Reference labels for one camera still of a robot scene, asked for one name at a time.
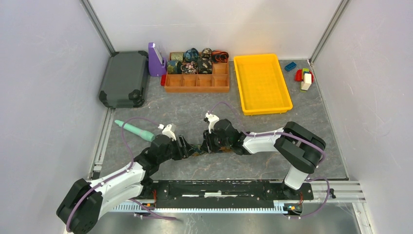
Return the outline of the orange blue floral tie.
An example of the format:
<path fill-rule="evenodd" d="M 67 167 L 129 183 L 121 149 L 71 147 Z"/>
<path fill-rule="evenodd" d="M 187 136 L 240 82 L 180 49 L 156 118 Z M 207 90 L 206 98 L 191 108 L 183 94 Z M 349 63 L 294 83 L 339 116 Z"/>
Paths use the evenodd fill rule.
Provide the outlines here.
<path fill-rule="evenodd" d="M 195 145 L 191 144 L 191 148 L 193 149 L 194 153 L 192 156 L 200 156 L 204 154 L 216 154 L 216 153 L 230 153 L 232 150 L 230 148 L 221 147 L 216 150 L 209 150 L 207 146 L 203 147 L 202 145 Z"/>

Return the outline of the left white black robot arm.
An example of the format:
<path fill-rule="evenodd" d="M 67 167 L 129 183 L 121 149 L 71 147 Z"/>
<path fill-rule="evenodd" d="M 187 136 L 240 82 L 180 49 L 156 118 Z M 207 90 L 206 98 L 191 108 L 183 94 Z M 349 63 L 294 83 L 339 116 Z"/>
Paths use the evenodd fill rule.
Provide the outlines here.
<path fill-rule="evenodd" d="M 132 162 L 123 168 L 95 180 L 77 180 L 56 210 L 68 232 L 88 233 L 98 220 L 122 202 L 135 197 L 152 195 L 151 176 L 170 159 L 182 160 L 198 152 L 182 135 L 172 140 L 157 135 Z"/>

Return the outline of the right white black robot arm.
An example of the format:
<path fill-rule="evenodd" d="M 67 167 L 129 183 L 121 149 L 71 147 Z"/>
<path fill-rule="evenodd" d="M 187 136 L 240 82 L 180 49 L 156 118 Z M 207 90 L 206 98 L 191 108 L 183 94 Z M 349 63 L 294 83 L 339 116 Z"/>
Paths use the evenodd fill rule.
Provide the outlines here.
<path fill-rule="evenodd" d="M 228 119 L 221 119 L 209 125 L 203 136 L 200 149 L 208 153 L 280 153 L 291 164 L 281 186 L 282 195 L 288 199 L 300 194 L 302 184 L 326 157 L 326 142 L 293 121 L 274 131 L 255 133 L 238 131 Z"/>

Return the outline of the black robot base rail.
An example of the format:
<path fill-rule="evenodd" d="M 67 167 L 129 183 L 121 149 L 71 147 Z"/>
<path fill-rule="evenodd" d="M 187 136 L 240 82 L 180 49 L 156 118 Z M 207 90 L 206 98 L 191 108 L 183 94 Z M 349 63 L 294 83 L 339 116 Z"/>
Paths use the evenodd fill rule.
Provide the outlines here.
<path fill-rule="evenodd" d="M 272 208 L 274 201 L 313 200 L 310 183 L 293 190 L 272 180 L 158 180 L 144 186 L 138 199 L 157 208 Z"/>

